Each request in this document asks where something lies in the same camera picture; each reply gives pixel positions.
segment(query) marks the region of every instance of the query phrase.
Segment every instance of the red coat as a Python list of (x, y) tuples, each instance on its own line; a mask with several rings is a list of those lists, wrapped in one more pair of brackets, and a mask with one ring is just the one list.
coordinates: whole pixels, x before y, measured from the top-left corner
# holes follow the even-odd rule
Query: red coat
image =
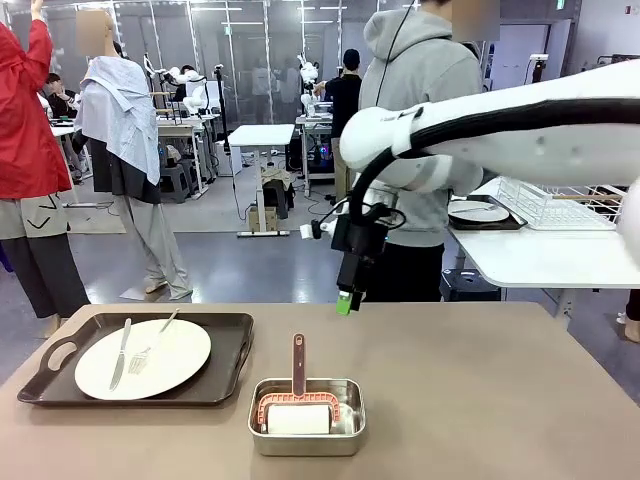
[(43, 22), (32, 22), (27, 53), (0, 23), (0, 198), (42, 197), (71, 188), (36, 95), (49, 74), (52, 51)]

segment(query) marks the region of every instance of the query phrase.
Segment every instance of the white plate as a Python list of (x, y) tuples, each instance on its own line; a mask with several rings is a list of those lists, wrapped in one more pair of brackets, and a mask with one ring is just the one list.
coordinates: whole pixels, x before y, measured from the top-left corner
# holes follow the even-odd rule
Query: white plate
[(124, 372), (113, 392), (109, 391), (109, 385), (116, 367), (123, 329), (98, 341), (76, 366), (78, 388), (100, 400), (137, 400), (171, 390), (191, 378), (209, 358), (211, 339), (202, 327), (183, 320), (174, 320), (164, 331), (140, 374), (129, 373), (133, 356), (155, 342), (165, 322), (166, 319), (150, 320), (131, 327)]
[(470, 222), (501, 222), (509, 218), (509, 212), (502, 207), (487, 202), (459, 200), (449, 204), (449, 215)]

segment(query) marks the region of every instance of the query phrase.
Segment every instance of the fluorescent light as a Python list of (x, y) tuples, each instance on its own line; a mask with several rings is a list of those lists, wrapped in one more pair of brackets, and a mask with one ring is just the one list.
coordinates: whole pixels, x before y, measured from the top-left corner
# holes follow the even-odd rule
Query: fluorescent light
[(264, 25), (262, 22), (220, 22), (223, 25)]
[[(227, 9), (224, 7), (193, 7), (191, 9), (194, 12), (205, 12), (205, 11), (209, 11), (209, 12), (224, 12)], [(230, 7), (229, 8), (230, 12), (241, 12), (242, 8), (240, 7)]]

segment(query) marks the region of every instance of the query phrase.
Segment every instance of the floor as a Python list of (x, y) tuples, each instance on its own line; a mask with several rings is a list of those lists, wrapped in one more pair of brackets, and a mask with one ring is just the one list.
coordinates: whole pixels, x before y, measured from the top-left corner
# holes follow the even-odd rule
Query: floor
[[(191, 280), (193, 302), (333, 303), (341, 255), (329, 241), (282, 238), (238, 239), (231, 233), (177, 234)], [(78, 269), (94, 303), (122, 303), (124, 290), (144, 275), (141, 256), (125, 235), (71, 235)], [(445, 267), (454, 264), (449, 239)], [(289, 272), (286, 275), (276, 272)], [(640, 403), (640, 345), (625, 342), (616, 326), (628, 292), (580, 293), (569, 332)], [(509, 290), (509, 301), (531, 301), (553, 311), (541, 290)], [(0, 384), (41, 344), (42, 324), (17, 279), (0, 268)]]
[[(294, 188), (297, 191), (294, 200), (295, 208), (289, 218), (279, 224), (283, 230), (298, 230), (307, 224), (315, 213), (324, 214), (331, 208), (324, 196), (333, 193), (333, 185), (314, 186), (311, 198), (305, 198), (302, 191), (302, 180), (294, 175)], [(246, 223), (238, 217), (244, 217), (246, 208), (256, 199), (255, 167), (244, 168), (236, 176), (236, 193), (238, 208), (233, 196), (231, 177), (218, 177), (209, 190), (199, 199), (187, 199), (185, 203), (165, 203), (165, 215), (174, 232), (238, 232), (246, 230)], [(95, 193), (92, 179), (76, 187), (80, 202), (100, 203), (100, 208), (68, 209), (69, 224), (72, 233), (124, 233), (124, 227), (115, 209), (110, 207), (112, 195)], [(62, 194), (64, 202), (73, 202), (70, 192)]]

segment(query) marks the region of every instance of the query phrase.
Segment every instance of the light blue shirt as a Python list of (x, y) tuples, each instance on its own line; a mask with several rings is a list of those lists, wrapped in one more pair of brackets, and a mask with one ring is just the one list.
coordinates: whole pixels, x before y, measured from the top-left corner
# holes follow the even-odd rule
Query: light blue shirt
[(82, 102), (75, 130), (105, 142), (107, 150), (160, 181), (158, 125), (142, 68), (117, 57), (96, 57), (80, 83)]

